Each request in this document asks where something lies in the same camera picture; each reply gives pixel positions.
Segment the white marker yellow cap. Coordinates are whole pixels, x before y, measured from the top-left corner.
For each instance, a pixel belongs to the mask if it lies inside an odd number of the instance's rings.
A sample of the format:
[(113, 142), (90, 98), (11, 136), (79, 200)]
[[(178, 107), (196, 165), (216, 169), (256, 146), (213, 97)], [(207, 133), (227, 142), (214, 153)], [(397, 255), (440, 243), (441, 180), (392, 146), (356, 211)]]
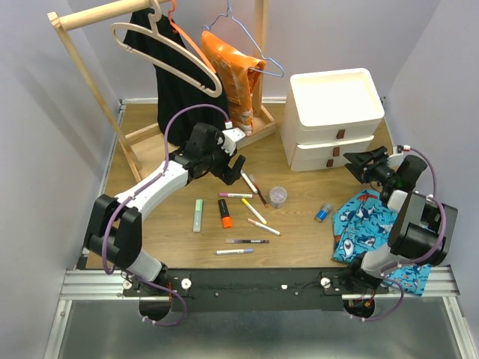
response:
[(241, 201), (260, 223), (267, 224), (267, 220), (245, 198), (242, 198)]

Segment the purple dark marker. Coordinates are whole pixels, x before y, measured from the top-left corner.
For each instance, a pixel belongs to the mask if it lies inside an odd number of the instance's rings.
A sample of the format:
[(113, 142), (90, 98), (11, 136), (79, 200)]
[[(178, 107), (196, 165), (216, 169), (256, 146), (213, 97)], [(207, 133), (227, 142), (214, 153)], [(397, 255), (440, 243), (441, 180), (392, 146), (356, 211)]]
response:
[(225, 243), (227, 244), (269, 244), (269, 240), (266, 239), (226, 239)]

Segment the red transparent pen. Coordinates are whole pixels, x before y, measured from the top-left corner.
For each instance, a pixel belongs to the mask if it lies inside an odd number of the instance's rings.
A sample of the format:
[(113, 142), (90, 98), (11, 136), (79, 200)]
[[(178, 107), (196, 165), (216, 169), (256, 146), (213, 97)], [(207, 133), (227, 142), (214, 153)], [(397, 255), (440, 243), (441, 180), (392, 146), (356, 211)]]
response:
[(266, 198), (263, 196), (261, 190), (260, 190), (260, 187), (259, 185), (257, 184), (257, 180), (255, 179), (254, 175), (249, 175), (249, 179), (251, 180), (253, 186), (255, 187), (255, 189), (257, 190), (257, 195), (259, 196), (259, 198), (261, 199), (263, 205), (266, 207), (266, 208), (269, 208), (269, 204), (268, 202), (266, 201)]

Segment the white three-drawer organizer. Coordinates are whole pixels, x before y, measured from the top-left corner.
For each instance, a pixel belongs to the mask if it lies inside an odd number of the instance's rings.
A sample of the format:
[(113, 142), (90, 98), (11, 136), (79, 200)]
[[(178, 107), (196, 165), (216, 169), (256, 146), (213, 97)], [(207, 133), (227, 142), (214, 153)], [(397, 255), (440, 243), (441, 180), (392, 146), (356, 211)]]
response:
[[(334, 160), (333, 168), (343, 166), (347, 160), (341, 147), (364, 152), (384, 116), (373, 78), (365, 68), (291, 76), (281, 123), (290, 169), (328, 169), (329, 159)], [(345, 130), (343, 139), (336, 138), (340, 129)]]

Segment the beige wooden hanger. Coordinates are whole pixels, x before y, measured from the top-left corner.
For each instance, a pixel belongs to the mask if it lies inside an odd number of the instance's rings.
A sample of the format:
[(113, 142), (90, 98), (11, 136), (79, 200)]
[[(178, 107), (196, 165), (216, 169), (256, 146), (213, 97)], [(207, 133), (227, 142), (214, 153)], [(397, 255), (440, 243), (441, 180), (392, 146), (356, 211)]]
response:
[[(190, 52), (186, 47), (160, 32), (158, 22), (163, 18), (163, 15), (159, 1), (149, 1), (148, 4), (153, 8), (153, 12), (147, 14), (147, 20), (150, 25), (149, 28), (132, 22), (114, 22), (110, 26), (113, 38), (117, 44), (128, 53), (144, 58), (146, 61), (183, 80), (207, 96), (211, 98), (220, 97), (223, 93), (223, 86), (218, 75), (213, 73), (205, 65), (196, 52)], [(117, 34), (118, 31), (123, 31), (125, 34), (140, 35), (144, 40), (148, 39), (155, 43), (155, 45), (160, 45), (161, 49), (165, 50), (169, 55), (175, 55), (188, 61), (194, 67), (198, 68), (199, 71), (211, 81), (212, 85), (209, 86), (195, 77), (192, 77), (184, 72), (178, 64), (173, 64), (172, 61), (165, 61), (163, 56), (156, 56), (152, 54), (151, 51), (138, 49), (133, 45), (127, 44), (125, 42), (126, 39), (122, 40), (119, 38)]]

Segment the green transparent highlighter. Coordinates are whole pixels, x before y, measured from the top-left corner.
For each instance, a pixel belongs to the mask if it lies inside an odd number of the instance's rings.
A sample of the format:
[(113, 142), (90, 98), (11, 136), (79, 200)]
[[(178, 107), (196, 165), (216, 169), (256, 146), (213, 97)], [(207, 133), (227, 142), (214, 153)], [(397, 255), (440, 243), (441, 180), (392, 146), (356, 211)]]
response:
[(202, 213), (203, 213), (203, 200), (197, 199), (195, 201), (195, 211), (194, 211), (194, 220), (193, 220), (193, 233), (200, 233), (201, 231), (201, 221), (202, 221)]

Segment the white marker peach cap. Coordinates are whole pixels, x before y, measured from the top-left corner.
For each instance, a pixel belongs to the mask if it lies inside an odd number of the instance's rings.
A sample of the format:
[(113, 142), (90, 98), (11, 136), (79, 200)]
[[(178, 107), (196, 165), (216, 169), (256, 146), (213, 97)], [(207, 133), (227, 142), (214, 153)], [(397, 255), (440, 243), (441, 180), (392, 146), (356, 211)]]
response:
[(281, 232), (280, 232), (279, 230), (273, 229), (273, 228), (267, 226), (266, 224), (263, 224), (263, 223), (261, 223), (261, 222), (255, 221), (255, 220), (253, 220), (253, 219), (251, 219), (251, 218), (248, 218), (248, 219), (247, 219), (247, 222), (250, 223), (250, 224), (252, 224), (252, 225), (254, 225), (254, 226), (256, 226), (256, 227), (258, 227), (258, 228), (260, 228), (260, 229), (262, 229), (262, 230), (265, 230), (266, 232), (271, 233), (271, 234), (273, 234), (273, 235), (275, 235), (275, 236), (281, 236)]

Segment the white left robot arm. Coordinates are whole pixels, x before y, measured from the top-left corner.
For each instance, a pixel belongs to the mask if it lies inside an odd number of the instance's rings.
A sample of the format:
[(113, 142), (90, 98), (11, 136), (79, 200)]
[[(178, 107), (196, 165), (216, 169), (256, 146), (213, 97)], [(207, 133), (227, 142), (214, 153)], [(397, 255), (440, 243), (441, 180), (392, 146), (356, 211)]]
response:
[(237, 152), (244, 138), (245, 133), (238, 128), (221, 131), (197, 123), (189, 140), (169, 153), (148, 177), (114, 197), (102, 194), (95, 200), (84, 248), (115, 268), (140, 277), (140, 286), (147, 294), (160, 294), (165, 289), (167, 266), (143, 248), (144, 219), (169, 195), (205, 174), (226, 185), (235, 183), (245, 162)]

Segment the brown top drawer pull tab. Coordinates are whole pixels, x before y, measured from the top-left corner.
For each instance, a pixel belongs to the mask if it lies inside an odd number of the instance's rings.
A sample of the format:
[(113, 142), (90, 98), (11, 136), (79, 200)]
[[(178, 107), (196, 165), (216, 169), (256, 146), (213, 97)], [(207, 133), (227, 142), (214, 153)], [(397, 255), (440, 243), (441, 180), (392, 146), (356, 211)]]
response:
[(344, 129), (340, 129), (340, 130), (338, 130), (338, 132), (337, 132), (336, 138), (337, 138), (337, 139), (343, 139), (343, 138), (344, 138), (344, 135), (345, 135), (345, 130), (344, 130)]

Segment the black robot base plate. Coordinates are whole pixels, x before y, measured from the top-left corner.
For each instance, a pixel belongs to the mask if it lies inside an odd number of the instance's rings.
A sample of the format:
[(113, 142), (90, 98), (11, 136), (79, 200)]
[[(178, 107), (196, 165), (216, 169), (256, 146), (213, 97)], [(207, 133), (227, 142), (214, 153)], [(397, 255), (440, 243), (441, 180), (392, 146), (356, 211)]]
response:
[(385, 294), (349, 268), (169, 269), (165, 282), (189, 312), (342, 311), (344, 295)]

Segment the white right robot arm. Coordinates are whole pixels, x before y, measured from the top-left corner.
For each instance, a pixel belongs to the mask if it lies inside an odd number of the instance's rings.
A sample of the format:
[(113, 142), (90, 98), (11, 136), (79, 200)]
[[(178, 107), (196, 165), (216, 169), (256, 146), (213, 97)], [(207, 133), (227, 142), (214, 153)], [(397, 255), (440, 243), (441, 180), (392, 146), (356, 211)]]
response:
[(420, 175), (433, 166), (423, 153), (410, 146), (400, 145), (397, 151), (404, 158), (396, 170), (390, 167), (384, 147), (345, 154), (347, 169), (359, 182), (379, 183), (380, 200), (397, 213), (387, 243), (353, 260), (345, 273), (345, 286), (354, 293), (389, 282), (421, 294), (427, 280), (422, 268), (437, 266), (448, 253), (457, 209), (438, 201), (435, 194), (415, 192)]

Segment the clear jar of paper clips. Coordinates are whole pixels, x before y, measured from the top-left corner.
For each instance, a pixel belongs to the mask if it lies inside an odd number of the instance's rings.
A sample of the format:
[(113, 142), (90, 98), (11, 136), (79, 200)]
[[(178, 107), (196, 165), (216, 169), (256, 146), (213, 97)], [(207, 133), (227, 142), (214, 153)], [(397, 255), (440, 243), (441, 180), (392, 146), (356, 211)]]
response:
[(281, 186), (273, 187), (269, 192), (269, 202), (273, 208), (283, 207), (287, 200), (287, 190)]

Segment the white marker pink cap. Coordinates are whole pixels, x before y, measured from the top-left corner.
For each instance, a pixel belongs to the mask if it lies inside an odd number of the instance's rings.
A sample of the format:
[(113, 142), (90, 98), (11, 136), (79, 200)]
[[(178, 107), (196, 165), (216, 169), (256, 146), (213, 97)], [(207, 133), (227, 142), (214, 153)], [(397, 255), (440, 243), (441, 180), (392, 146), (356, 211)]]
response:
[(242, 193), (219, 193), (219, 197), (225, 198), (253, 198), (254, 194), (242, 194)]

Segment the blue shark print cloth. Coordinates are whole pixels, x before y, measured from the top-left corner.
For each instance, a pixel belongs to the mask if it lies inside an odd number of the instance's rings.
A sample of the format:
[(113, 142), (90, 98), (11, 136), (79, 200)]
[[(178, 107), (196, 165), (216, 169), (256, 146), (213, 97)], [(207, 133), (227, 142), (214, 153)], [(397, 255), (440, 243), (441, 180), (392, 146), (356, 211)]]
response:
[[(332, 259), (350, 264), (359, 255), (378, 250), (387, 243), (396, 218), (396, 212), (382, 205), (378, 191), (359, 192), (332, 215)], [(430, 265), (413, 265), (392, 272), (388, 278), (397, 281), (405, 292), (421, 296), (430, 272)]]

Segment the blue grey glue stick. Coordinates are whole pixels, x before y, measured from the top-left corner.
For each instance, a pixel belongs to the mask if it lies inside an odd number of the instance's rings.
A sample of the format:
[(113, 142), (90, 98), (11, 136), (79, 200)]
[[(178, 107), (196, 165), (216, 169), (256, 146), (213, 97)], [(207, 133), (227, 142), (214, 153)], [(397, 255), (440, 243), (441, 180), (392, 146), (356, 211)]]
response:
[(327, 215), (332, 211), (333, 206), (330, 203), (324, 203), (316, 214), (315, 219), (319, 222), (325, 221)]

